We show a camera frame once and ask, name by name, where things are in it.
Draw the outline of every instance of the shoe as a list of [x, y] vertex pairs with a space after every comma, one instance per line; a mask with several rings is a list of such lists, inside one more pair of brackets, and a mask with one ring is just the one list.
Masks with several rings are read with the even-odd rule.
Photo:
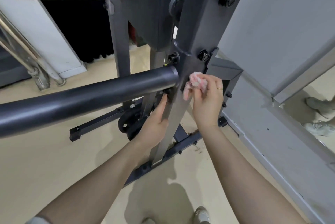
[[330, 101], [307, 97], [305, 103], [308, 107], [318, 111], [324, 118], [332, 119], [335, 116], [335, 105]]
[[152, 219], [146, 218], [142, 221], [142, 224], [156, 224]]
[[335, 132], [335, 126], [328, 124], [327, 122], [318, 122], [318, 123], [307, 123], [304, 124], [306, 130], [316, 136], [325, 136], [328, 137], [329, 135]]
[[204, 221], [209, 222], [209, 213], [203, 206], [199, 206], [195, 210], [195, 215], [193, 219], [193, 224], [200, 224]]

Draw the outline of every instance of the pink and white fluffy cloth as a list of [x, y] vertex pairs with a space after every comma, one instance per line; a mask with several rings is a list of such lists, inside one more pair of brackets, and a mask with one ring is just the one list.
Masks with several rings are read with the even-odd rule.
[[184, 100], [188, 100], [190, 98], [190, 89], [198, 88], [203, 93], [207, 91], [207, 80], [199, 78], [201, 72], [194, 72], [190, 75], [190, 80], [186, 82], [185, 88], [183, 91]]

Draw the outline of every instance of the round metal tube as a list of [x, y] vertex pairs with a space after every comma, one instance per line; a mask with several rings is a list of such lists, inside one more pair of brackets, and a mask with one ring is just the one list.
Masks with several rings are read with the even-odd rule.
[[21, 40], [21, 38], [19, 38], [11, 30], [11, 28], [6, 24], [6, 22], [2, 19], [1, 16], [0, 16], [0, 26], [2, 26], [2, 28], [6, 30], [6, 32], [10, 34], [14, 38], [15, 41], [17, 41], [17, 43], [39, 64], [39, 66], [41, 66], [41, 68], [43, 68], [47, 72], [47, 74], [51, 78], [54, 79], [54, 81], [57, 82], [59, 86], [62, 86], [65, 84], [66, 82], [65, 79], [59, 76], [59, 74], [49, 65], [49, 63], [43, 57], [32, 52], [31, 49]]
[[0, 104], [0, 137], [45, 126], [175, 86], [173, 66]]
[[31, 73], [35, 73], [36, 69], [28, 64], [26, 61], [24, 61], [21, 57], [19, 57], [15, 51], [13, 50], [13, 48], [5, 41], [2, 39], [2, 37], [0, 37], [0, 45], [8, 52], [12, 55], [12, 57], [14, 57], [17, 61], [19, 61], [20, 64], [22, 64], [29, 72]]

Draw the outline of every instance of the wall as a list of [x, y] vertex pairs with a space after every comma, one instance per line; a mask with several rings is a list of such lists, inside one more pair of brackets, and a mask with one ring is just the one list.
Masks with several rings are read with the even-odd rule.
[[0, 10], [63, 77], [86, 71], [38, 0], [0, 0]]
[[334, 47], [335, 0], [241, 0], [220, 41], [245, 70], [224, 114], [313, 223], [335, 219], [335, 160], [272, 97]]

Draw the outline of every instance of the person's left hand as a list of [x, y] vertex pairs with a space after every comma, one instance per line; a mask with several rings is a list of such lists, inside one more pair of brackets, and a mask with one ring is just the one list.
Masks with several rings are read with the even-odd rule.
[[165, 136], [169, 122], [167, 119], [162, 120], [162, 115], [167, 101], [168, 96], [165, 94], [163, 95], [161, 102], [147, 118], [135, 138], [136, 140], [141, 141], [141, 144], [145, 144], [150, 149], [157, 146]]

